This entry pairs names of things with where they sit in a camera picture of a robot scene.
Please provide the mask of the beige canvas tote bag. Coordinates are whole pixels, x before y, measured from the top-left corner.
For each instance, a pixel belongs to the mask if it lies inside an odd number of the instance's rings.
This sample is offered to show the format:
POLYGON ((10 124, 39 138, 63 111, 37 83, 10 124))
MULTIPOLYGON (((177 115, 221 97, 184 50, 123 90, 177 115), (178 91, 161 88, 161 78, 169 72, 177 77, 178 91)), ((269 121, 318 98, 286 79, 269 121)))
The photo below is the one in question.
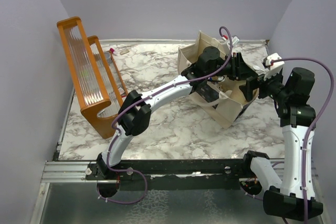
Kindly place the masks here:
MULTIPOLYGON (((217 39, 199 32, 195 42, 178 50, 177 71, 194 79, 206 76, 216 71, 226 59, 231 59, 233 52, 225 44, 217 39)), ((253 92, 252 101, 246 101, 239 86, 244 85, 246 80, 230 80, 230 60, 226 67, 215 76, 224 76, 223 82, 209 82, 208 79, 199 81, 190 99, 199 105, 210 117, 212 117, 224 129, 229 128, 233 122, 241 116, 245 110, 257 98, 259 90, 253 92), (232 90, 230 96, 226 91, 232 90)))

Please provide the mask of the small pink white tube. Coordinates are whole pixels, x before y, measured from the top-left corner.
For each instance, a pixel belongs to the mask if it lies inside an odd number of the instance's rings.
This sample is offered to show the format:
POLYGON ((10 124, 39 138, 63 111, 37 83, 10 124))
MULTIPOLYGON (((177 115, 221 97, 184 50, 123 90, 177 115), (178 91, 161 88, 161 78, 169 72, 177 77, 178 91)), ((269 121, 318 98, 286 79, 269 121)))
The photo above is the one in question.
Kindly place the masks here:
POLYGON ((109 51, 110 51, 112 54, 116 54, 116 51, 115 51, 113 48, 110 48, 109 51))

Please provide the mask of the grey tape roll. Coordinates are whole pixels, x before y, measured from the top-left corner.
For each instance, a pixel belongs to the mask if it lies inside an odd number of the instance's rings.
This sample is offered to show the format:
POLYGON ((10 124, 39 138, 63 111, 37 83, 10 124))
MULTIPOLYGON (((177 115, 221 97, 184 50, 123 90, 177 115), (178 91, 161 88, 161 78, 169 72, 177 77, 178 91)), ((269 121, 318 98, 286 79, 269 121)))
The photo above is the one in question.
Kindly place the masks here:
POLYGON ((109 65, 112 64, 113 54, 111 54, 111 52, 109 52, 109 51, 105 51, 104 56, 106 58, 107 63, 109 65))

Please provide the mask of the tall orange wooden rack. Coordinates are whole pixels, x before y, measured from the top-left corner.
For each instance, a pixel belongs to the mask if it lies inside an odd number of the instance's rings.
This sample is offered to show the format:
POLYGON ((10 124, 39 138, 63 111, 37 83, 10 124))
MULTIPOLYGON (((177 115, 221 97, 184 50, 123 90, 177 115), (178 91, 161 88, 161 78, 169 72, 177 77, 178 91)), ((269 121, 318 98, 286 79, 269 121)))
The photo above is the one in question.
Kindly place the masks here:
POLYGON ((114 87, 116 99, 105 88, 81 19, 77 16, 57 23, 68 62, 80 112, 102 138, 110 138, 115 130, 111 124, 124 99, 114 87))

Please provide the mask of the short orange wooden rack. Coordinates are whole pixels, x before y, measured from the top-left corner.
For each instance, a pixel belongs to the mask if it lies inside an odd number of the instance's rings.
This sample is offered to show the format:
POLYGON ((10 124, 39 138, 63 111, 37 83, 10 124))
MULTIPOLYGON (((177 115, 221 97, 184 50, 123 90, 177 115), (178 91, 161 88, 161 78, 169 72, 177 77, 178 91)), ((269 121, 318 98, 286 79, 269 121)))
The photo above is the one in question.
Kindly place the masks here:
POLYGON ((118 89, 119 96, 122 99, 126 98, 128 91, 121 78, 120 71, 114 58, 112 59, 112 64, 109 65, 106 61, 104 51, 102 50, 97 36, 88 37, 88 42, 109 96, 116 99, 116 93, 114 91, 114 87, 116 87, 118 89))

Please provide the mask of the green bottle cream lid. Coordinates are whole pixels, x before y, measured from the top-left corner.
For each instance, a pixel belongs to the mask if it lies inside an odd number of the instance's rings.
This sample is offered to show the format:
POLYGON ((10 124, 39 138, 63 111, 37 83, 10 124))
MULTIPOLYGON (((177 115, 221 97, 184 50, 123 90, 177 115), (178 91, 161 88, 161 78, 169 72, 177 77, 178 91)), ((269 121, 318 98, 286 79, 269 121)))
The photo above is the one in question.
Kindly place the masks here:
POLYGON ((228 91, 225 92, 225 94, 226 94, 227 96, 230 96, 231 93, 232 93, 232 90, 228 90, 228 91))

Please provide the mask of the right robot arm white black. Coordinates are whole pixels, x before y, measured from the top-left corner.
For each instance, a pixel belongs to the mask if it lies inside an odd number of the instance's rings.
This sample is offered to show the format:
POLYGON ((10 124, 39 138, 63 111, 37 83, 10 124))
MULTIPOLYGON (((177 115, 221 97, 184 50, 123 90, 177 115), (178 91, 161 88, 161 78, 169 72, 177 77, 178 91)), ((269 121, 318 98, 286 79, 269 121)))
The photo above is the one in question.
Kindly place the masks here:
POLYGON ((260 99, 270 97, 275 102, 285 142, 283 176, 277 175, 267 154, 255 151, 244 155, 241 171, 246 177, 258 178, 264 190, 266 214, 305 221, 323 213, 323 204, 315 199, 309 160, 316 112, 307 101, 315 82, 314 73, 296 67, 285 84, 282 80, 281 73, 270 78, 262 74, 247 78, 239 88, 248 100, 257 89, 260 99))

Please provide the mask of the aluminium frame rail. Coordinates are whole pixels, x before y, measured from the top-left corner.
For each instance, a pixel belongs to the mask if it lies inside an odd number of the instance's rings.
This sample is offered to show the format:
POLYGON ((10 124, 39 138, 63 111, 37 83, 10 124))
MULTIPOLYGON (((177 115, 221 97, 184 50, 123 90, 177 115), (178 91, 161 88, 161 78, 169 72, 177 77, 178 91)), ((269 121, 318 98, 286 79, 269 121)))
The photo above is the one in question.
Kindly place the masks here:
POLYGON ((125 160, 116 169, 125 172, 116 173, 111 170, 105 175, 96 161, 48 162, 45 165, 42 181, 44 183, 76 183, 103 182, 112 183, 117 177, 128 178, 132 170, 138 170, 148 178, 175 176, 179 178, 206 177, 223 175, 229 179, 253 177, 244 171, 241 159, 195 159, 195 160, 125 160))

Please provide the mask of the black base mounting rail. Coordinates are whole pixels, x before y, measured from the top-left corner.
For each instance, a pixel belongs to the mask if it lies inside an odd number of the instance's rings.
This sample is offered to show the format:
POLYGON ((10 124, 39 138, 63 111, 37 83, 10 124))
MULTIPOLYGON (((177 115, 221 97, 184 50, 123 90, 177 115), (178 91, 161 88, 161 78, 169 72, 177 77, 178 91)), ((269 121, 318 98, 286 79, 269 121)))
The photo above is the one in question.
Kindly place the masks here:
POLYGON ((253 182, 244 159, 122 160, 109 170, 103 161, 87 166, 86 180, 123 190, 234 189, 253 182))

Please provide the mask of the beige pump lotion bottle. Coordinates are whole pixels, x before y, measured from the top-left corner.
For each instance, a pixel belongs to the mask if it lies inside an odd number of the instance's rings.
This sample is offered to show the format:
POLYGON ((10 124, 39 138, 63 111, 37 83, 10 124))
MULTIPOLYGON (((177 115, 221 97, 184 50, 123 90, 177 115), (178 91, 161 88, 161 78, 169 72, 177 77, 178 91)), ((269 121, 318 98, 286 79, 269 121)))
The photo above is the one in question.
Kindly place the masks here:
POLYGON ((262 68, 260 68, 258 65, 253 65, 253 69, 254 69, 256 72, 265 72, 265 70, 263 70, 262 68))

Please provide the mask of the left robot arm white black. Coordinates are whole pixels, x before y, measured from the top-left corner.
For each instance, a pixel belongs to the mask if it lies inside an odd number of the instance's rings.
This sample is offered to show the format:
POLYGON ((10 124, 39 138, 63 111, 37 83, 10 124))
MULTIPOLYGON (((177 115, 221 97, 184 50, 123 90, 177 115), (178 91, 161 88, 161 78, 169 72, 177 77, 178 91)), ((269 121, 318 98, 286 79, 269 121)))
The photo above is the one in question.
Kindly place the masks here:
POLYGON ((230 51, 222 57, 218 48, 208 46, 167 84, 145 93, 131 91, 112 122, 115 134, 109 147, 97 157, 99 175, 110 179, 122 172, 117 165, 131 140, 148 128, 157 109, 175 99, 189 95, 201 108, 210 109, 219 122, 235 121, 257 96, 256 90, 244 95, 240 87, 257 76, 241 53, 230 51))

